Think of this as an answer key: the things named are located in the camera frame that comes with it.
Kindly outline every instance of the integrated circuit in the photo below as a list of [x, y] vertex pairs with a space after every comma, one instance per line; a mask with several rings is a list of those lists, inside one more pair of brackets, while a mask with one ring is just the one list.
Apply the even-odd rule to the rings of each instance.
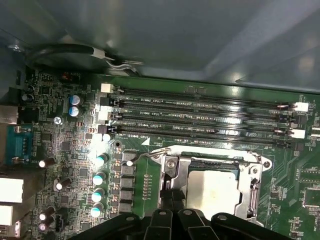
[[80, 176], [80, 177], [87, 177], [87, 176], [88, 176], [88, 169], [86, 169], [86, 168], [80, 168], [80, 169], [79, 169], [79, 176]]
[[62, 151], [70, 151], [70, 142], [68, 141], [63, 141], [61, 143], [61, 150]]

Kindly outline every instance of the black capacitor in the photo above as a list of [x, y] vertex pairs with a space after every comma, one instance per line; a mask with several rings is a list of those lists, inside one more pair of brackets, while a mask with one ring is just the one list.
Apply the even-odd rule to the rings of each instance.
[[47, 157], [44, 160], [39, 161], [39, 167], [40, 168], [47, 168], [49, 166], [52, 166], [56, 163], [56, 160], [54, 157]]
[[53, 216], [49, 216], [47, 217], [44, 221], [42, 221], [39, 226], [38, 229], [41, 232], [44, 232], [45, 230], [48, 229], [48, 227], [55, 221], [55, 218]]
[[58, 182], [58, 183], [55, 185], [55, 188], [60, 191], [60, 190], [62, 190], [63, 188], [66, 188], [66, 187], [70, 186], [71, 183], [72, 183], [71, 178], [70, 178], [70, 177], [67, 177], [67, 178], [65, 178], [64, 180]]
[[44, 221], [55, 212], [56, 212], [55, 208], [53, 206], [49, 206], [46, 210], [40, 213], [39, 219]]
[[21, 97], [22, 101], [31, 103], [35, 100], [35, 97], [31, 94], [23, 94]]

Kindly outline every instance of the resistor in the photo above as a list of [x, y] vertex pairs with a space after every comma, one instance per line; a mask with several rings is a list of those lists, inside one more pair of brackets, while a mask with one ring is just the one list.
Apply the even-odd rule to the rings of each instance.
[[82, 127], [84, 125], [84, 123], [83, 122], [80, 122], [80, 121], [77, 121], [76, 123], [75, 123], [75, 126], [76, 127]]

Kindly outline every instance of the screw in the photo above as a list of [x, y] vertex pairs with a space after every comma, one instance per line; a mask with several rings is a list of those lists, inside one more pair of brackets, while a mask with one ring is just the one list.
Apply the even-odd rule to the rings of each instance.
[[268, 168], [268, 167], [270, 167], [270, 162], [268, 162], [268, 161], [265, 161], [265, 162], [263, 163], [263, 166], [264, 166], [265, 168]]
[[59, 116], [55, 116], [53, 119], [54, 124], [60, 125], [62, 124], [62, 119]]
[[190, 211], [190, 210], [185, 210], [185, 211], [183, 212], [183, 214], [185, 214], [185, 215], [191, 215], [191, 214], [192, 214], [192, 211]]
[[175, 163], [174, 161], [172, 161], [172, 160], [168, 160], [168, 161], [166, 162], [166, 166], [167, 166], [168, 168], [170, 168], [170, 169], [173, 169], [173, 168], [176, 166], [176, 163]]
[[227, 220], [228, 218], [227, 218], [225, 215], [219, 215], [219, 216], [218, 216], [218, 219], [221, 220], [221, 221], [225, 221], [225, 220]]

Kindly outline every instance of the wire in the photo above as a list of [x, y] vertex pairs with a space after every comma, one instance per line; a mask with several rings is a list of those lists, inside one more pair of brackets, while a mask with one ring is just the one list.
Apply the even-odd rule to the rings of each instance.
[[[124, 71], [129, 76], [140, 76], [135, 67], [128, 63], [122, 63], [119, 59], [112, 58], [101, 49], [81, 44], [53, 44], [46, 45], [40, 48], [36, 48], [31, 51], [25, 58], [25, 63], [31, 69], [44, 68], [44, 65], [37, 64], [37, 61], [41, 58], [48, 57], [53, 54], [85, 54], [90, 55], [98, 59], [105, 60], [106, 63], [114, 70]], [[119, 64], [112, 64], [110, 61], [115, 61]]]

